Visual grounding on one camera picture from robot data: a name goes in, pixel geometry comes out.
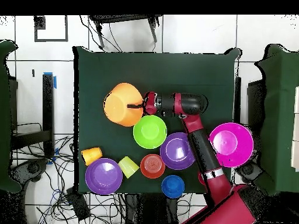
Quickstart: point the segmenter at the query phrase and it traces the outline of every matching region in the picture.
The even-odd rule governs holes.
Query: blue bowl
[[[184,181],[177,175],[169,175],[162,181],[162,191],[168,198],[179,198],[184,190]]]

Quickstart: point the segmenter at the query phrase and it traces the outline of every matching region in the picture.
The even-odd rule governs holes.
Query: plastic cup
[[[87,167],[85,181],[89,189],[100,195],[114,193],[121,185],[123,172],[111,159],[100,158]]]
[[[237,167],[251,157],[253,139],[243,125],[229,122],[217,126],[210,134],[219,163],[224,167]]]
[[[142,159],[140,170],[146,178],[156,179],[164,173],[165,164],[159,155],[149,154]]]
[[[102,151],[98,147],[82,150],[81,155],[87,166],[103,156]]]
[[[170,134],[160,147],[160,156],[166,166],[175,170],[186,169],[195,162],[187,134],[184,132]]]
[[[184,181],[177,175],[169,175],[162,181],[162,191],[168,198],[179,198],[184,190]]]
[[[128,104],[142,104],[143,98],[139,91],[129,83],[119,83],[104,99],[104,112],[107,118],[125,127],[138,123],[143,108],[128,108]]]
[[[122,160],[119,162],[119,166],[127,179],[139,169],[136,163],[133,162],[128,156],[122,158]]]
[[[167,136],[164,121],[155,115],[146,115],[133,128],[133,137],[141,147],[155,149],[159,147]]]

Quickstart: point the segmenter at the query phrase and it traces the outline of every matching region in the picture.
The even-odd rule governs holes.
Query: purple bowl
[[[175,170],[186,169],[195,162],[184,132],[170,134],[160,147],[160,156],[166,166]]]
[[[114,193],[121,185],[123,172],[111,159],[100,158],[91,163],[85,173],[85,181],[92,192],[100,195]]]

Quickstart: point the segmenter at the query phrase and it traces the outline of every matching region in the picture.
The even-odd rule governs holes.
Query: green cloth
[[[224,54],[154,54],[95,53],[76,47],[79,66],[79,192],[90,191],[85,183],[86,166],[81,151],[99,146],[103,157],[117,163],[128,156],[140,165],[149,154],[159,155],[159,148],[143,149],[134,141],[133,128],[108,120],[103,111],[105,96],[120,82],[134,85],[142,95],[147,91],[159,94],[204,94],[209,100],[202,123],[210,133],[217,125],[231,122],[234,101],[234,62],[239,49]],[[179,118],[163,118],[168,134],[183,132]],[[123,182],[117,193],[161,193],[162,180],[180,176],[186,193],[204,193],[198,180],[196,162],[185,170],[165,169],[157,179],[142,175],[140,169]],[[228,178],[231,169],[224,169]]]
[[[269,46],[257,63],[266,82],[265,120],[260,132],[261,167],[266,171],[255,184],[273,195],[280,191],[299,193],[299,173],[291,167],[295,88],[299,86],[299,53]]]
[[[11,94],[9,92],[8,70],[6,58],[17,46],[8,40],[0,40],[0,190],[17,193],[21,186],[9,177],[8,171],[12,163],[11,150]]]

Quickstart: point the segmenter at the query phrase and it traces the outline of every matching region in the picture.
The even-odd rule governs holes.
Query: pink bowl
[[[237,167],[248,161],[253,151],[251,133],[243,125],[233,122],[217,126],[210,134],[210,142],[224,167]]]

